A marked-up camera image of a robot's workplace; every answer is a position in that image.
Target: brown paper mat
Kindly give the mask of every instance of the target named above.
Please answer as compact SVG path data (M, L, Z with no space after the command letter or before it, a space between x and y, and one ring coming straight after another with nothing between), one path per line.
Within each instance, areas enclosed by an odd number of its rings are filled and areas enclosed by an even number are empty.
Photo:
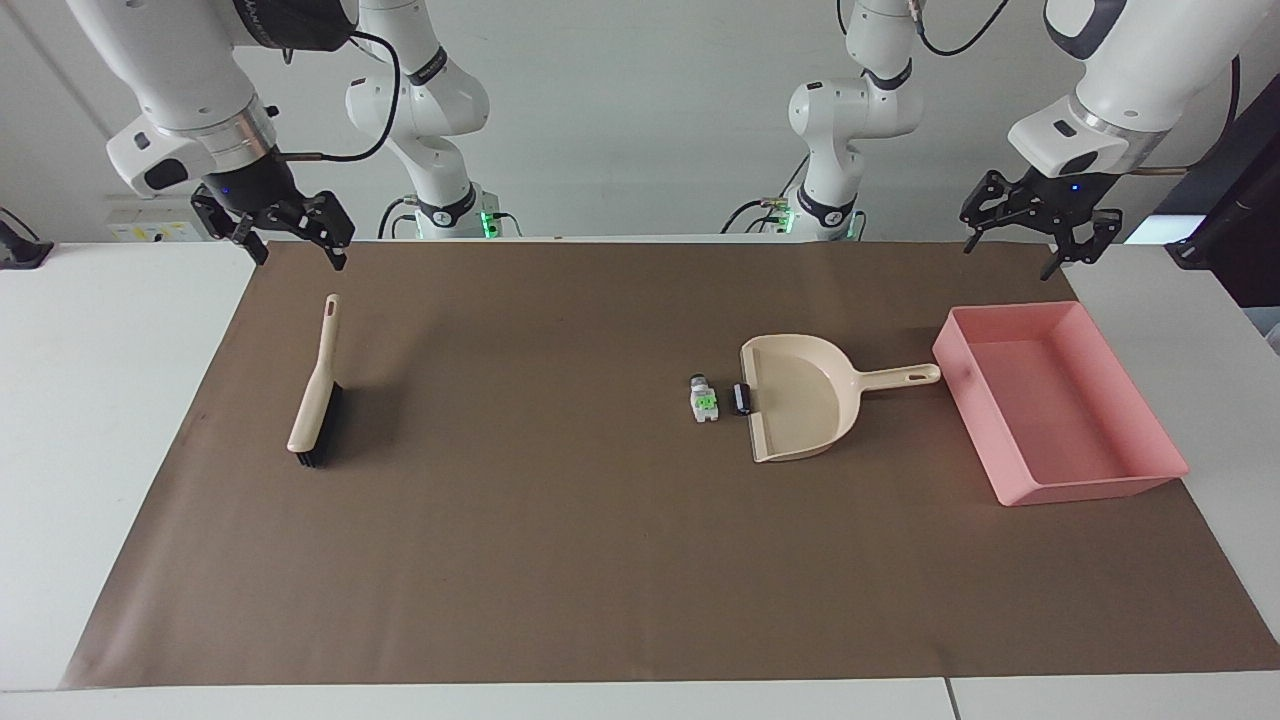
M67 687L1280 667L1181 483L996 503L945 386L755 465L687 378L771 332L928 361L952 305L1071 299L1038 246L271 247ZM337 457L284 441L342 292Z

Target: power socket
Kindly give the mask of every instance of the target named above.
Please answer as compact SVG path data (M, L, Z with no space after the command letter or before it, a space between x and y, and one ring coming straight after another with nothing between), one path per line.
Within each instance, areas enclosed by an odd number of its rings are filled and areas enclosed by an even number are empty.
M119 242L209 242L204 225L184 210L116 210L106 227Z

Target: dustpan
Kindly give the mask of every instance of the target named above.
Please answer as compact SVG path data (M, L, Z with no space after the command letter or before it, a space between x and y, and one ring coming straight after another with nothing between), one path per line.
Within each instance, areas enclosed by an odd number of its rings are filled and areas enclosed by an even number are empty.
M756 462L823 452L854 427L864 392L938 382L937 365L863 373L835 345L806 334L769 334L742 346L751 388L751 454Z

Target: brush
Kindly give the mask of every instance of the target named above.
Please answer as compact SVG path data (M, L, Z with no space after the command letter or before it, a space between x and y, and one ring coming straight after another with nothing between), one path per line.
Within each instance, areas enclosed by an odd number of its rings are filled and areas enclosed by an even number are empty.
M338 319L340 302L337 295L324 301L324 324L320 325L320 354L316 366L302 393L302 405L289 433L289 452L298 456L298 462L307 468L324 464L325 451L332 441L338 402L342 400L342 386L333 379L333 356L338 350Z

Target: pink plastic tray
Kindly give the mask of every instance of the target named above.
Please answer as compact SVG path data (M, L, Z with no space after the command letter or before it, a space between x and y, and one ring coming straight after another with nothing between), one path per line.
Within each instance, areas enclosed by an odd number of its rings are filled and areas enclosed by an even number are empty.
M1079 302L955 307L933 355L1002 505L1126 497L1187 474Z

